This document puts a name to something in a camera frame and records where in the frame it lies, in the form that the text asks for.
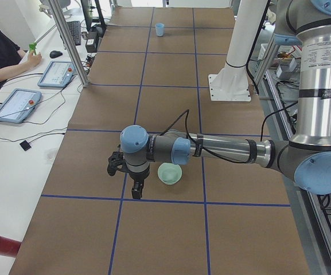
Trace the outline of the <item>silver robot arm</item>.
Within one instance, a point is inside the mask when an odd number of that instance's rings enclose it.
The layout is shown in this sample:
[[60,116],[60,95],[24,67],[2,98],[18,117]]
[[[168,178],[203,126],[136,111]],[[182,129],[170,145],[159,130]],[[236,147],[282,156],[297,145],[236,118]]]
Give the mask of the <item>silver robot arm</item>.
[[288,141],[256,142],[172,129],[151,135],[128,126],[120,135],[119,170],[133,179],[133,198],[142,197],[151,162],[187,164],[191,156],[257,163],[310,193],[331,193],[331,1],[279,1],[275,41],[302,43],[295,134]]

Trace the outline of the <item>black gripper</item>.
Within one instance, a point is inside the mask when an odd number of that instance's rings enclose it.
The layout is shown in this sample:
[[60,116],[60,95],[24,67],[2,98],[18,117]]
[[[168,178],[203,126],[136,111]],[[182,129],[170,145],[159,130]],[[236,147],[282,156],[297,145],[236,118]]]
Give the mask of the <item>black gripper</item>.
[[128,173],[130,177],[134,180],[134,184],[131,189],[132,198],[141,199],[144,187],[144,180],[150,174],[150,163],[143,163],[140,166],[133,166],[127,163],[126,166],[128,168]]

